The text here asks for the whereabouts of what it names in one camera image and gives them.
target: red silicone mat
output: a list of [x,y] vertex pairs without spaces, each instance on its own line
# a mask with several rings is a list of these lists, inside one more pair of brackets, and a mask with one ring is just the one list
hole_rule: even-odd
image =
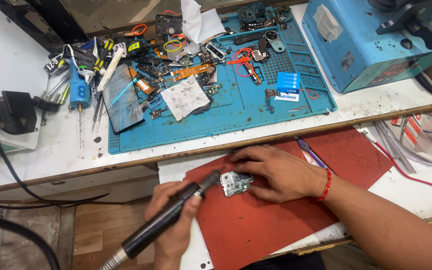
[[[342,132],[351,134],[351,131],[347,130]],[[312,136],[308,141],[316,140],[317,137]],[[301,149],[294,138],[271,144],[301,158]],[[347,144],[351,147],[346,145],[343,153],[339,152],[339,146],[326,144],[326,152],[320,154],[321,159],[337,174],[339,168],[332,165],[339,164],[339,161],[336,162],[337,158],[332,157],[333,149],[343,154],[345,163],[355,164],[355,168],[352,168],[354,171],[348,173],[347,177],[344,176],[346,180],[368,188],[391,168],[391,161],[369,141],[356,139],[356,143],[349,141]],[[232,171],[235,164],[229,161],[230,156],[231,154],[223,156],[188,171],[185,180],[202,179],[212,170],[223,166],[225,170],[222,173]],[[255,175],[255,181],[251,185],[269,187],[267,181],[258,175]],[[237,270],[336,223],[338,218],[314,198],[275,204],[258,200],[247,192],[225,197],[222,187],[218,186],[207,191],[206,199],[198,211],[197,220],[214,268]]]

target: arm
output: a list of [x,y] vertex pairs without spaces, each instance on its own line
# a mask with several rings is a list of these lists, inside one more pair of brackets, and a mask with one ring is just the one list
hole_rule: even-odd
[[[150,220],[169,201],[170,197],[189,181],[167,182],[154,188],[153,197],[144,214]],[[154,270],[179,270],[181,256],[188,248],[190,227],[198,211],[201,196],[193,196],[183,207],[178,221],[154,241]]]
[[[284,202],[321,197],[327,171],[278,148],[262,145],[239,150],[231,162],[266,177],[271,189],[250,186],[256,197]],[[346,226],[358,245],[385,269],[432,269],[432,226],[404,208],[334,175],[322,201]]]

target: white table surface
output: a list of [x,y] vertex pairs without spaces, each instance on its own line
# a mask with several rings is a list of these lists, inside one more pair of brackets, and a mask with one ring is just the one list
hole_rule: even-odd
[[[301,24],[305,8],[306,4],[292,6],[292,12],[298,24]],[[319,61],[316,60],[316,62],[320,70],[323,71]],[[85,109],[82,113],[83,147],[81,149],[79,148],[78,113],[76,111],[69,113],[66,107],[62,107],[56,114],[46,114],[47,124],[41,126],[39,130],[39,142],[35,150],[9,153],[8,157],[21,180],[27,181],[432,104],[432,95],[428,94],[414,79],[378,85],[341,95],[332,89],[326,75],[324,77],[338,105],[338,109],[328,116],[311,116],[245,129],[244,131],[111,155],[108,153],[108,118],[106,115],[101,120],[99,131],[91,132],[94,107],[96,106],[96,102],[93,102],[92,107]],[[60,76],[50,78],[47,88],[51,89],[59,79]],[[101,138],[99,143],[94,141],[97,137]],[[11,183],[15,183],[15,180],[0,158],[0,185]]]
[[[371,125],[372,123],[367,123],[354,127],[359,132],[362,132],[363,130],[368,130],[367,127]],[[218,159],[230,152],[231,150],[225,150],[158,162],[159,181],[160,183],[182,181],[187,171]],[[432,167],[411,176],[432,183]],[[432,187],[405,178],[395,167],[389,169],[387,173],[369,188],[369,191],[392,201],[422,219],[432,217]],[[273,254],[337,240],[346,236],[350,236],[350,233],[341,222],[338,222],[280,250],[275,250]],[[211,261],[211,259],[201,230],[197,225],[196,219],[194,219],[191,227],[189,247],[183,255],[180,269],[201,270],[200,264],[207,263],[207,261]]]

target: fingers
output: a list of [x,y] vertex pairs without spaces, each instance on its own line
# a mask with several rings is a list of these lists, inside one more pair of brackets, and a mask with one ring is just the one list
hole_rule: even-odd
[[153,197],[144,214],[146,220],[150,220],[169,201],[170,197],[183,189],[190,181],[175,181],[159,184],[154,187]]
[[268,148],[260,145],[249,146],[237,151],[229,160],[232,163],[237,163],[240,160],[250,158],[262,162],[267,158],[268,150]]
[[183,235],[189,233],[191,222],[198,212],[201,200],[202,198],[200,195],[194,195],[184,204],[179,220],[173,227],[173,232],[175,234]]
[[267,200],[276,203],[282,202],[281,194],[274,189],[268,189],[268,188],[252,185],[248,188],[248,191],[249,193],[253,194],[255,197],[262,200]]
[[248,161],[244,164],[237,165],[233,171],[237,173],[250,173],[266,176],[266,170],[264,168],[263,162]]

